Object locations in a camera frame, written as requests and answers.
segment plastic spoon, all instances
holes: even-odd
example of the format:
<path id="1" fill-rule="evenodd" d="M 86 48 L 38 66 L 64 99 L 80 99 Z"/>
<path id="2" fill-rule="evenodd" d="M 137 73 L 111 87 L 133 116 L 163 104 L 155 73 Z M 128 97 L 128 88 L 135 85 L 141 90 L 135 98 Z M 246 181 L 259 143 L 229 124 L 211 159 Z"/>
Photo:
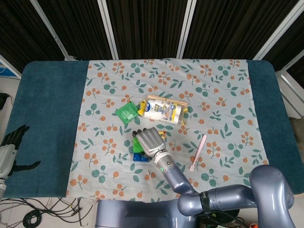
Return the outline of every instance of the plastic spoon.
<path id="1" fill-rule="evenodd" d="M 195 162 L 196 162 L 197 158 L 198 158 L 199 155 L 200 155 L 201 149 L 203 149 L 203 145 L 205 144 L 206 139 L 207 139 L 207 135 L 205 134 L 205 135 L 203 136 L 203 138 L 201 139 L 201 141 L 200 141 L 198 151 L 196 151 L 195 159 L 194 159 L 194 161 L 193 161 L 193 164 L 190 166 L 190 171 L 193 171 L 193 170 L 194 170 L 194 168 L 195 168 Z"/>

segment snack package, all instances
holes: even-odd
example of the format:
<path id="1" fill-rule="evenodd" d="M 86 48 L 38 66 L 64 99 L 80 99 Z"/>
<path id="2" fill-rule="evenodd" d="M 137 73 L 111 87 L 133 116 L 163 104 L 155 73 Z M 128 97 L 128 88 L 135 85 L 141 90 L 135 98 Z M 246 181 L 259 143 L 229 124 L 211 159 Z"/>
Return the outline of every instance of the snack package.
<path id="1" fill-rule="evenodd" d="M 169 124 L 178 124 L 182 112 L 182 107 L 175 102 L 161 101 L 157 99 L 148 99 L 141 102 L 139 113 L 149 119 L 167 122 Z"/>
<path id="2" fill-rule="evenodd" d="M 130 101 L 125 104 L 123 107 L 117 109 L 115 113 L 122 120 L 124 124 L 131 122 L 136 116 L 138 116 L 138 109 L 136 105 Z"/>

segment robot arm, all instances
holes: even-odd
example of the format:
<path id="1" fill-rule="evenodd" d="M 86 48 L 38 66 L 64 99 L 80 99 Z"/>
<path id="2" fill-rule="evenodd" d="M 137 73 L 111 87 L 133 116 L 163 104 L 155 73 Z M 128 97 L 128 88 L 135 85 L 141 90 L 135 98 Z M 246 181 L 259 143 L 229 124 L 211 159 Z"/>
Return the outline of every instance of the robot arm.
<path id="1" fill-rule="evenodd" d="M 29 129 L 26 125 L 6 135 L 0 145 L 0 201 L 6 189 L 4 181 L 13 174 L 14 171 L 30 170 L 37 167 L 40 161 L 32 165 L 16 165 L 16 154 L 21 144 L 22 136 Z"/>
<path id="2" fill-rule="evenodd" d="M 181 194 L 178 209 L 185 216 L 210 213 L 211 210 L 255 208 L 261 228 L 295 228 L 288 209 L 294 203 L 293 193 L 283 174 L 275 167 L 261 165 L 250 174 L 251 188 L 230 185 L 197 193 L 174 159 L 166 150 L 165 141 L 155 128 L 138 131 L 136 135 L 144 152 L 155 158 L 174 192 Z"/>

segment green block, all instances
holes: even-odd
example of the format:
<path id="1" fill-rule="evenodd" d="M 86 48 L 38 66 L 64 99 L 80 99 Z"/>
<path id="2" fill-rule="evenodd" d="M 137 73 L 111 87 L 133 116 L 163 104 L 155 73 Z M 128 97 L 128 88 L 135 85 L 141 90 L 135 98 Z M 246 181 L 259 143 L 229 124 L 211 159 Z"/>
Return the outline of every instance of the green block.
<path id="1" fill-rule="evenodd" d="M 143 152 L 143 148 L 136 137 L 133 138 L 133 152 L 134 153 Z"/>

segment floral tablecloth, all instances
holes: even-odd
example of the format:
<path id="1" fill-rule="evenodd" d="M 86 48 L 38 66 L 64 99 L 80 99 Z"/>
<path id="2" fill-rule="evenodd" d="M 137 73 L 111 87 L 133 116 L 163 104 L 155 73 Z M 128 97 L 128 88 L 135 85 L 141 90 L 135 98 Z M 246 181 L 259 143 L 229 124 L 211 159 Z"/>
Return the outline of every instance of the floral tablecloth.
<path id="1" fill-rule="evenodd" d="M 186 125 L 142 117 L 124 125 L 115 110 L 148 94 L 187 101 Z M 132 131 L 144 127 L 167 132 L 169 152 L 198 192 L 250 186 L 251 170 L 268 164 L 245 60 L 90 61 L 67 195 L 144 202 L 178 197 L 154 162 L 133 162 Z M 189 171 L 203 134 L 207 143 Z"/>

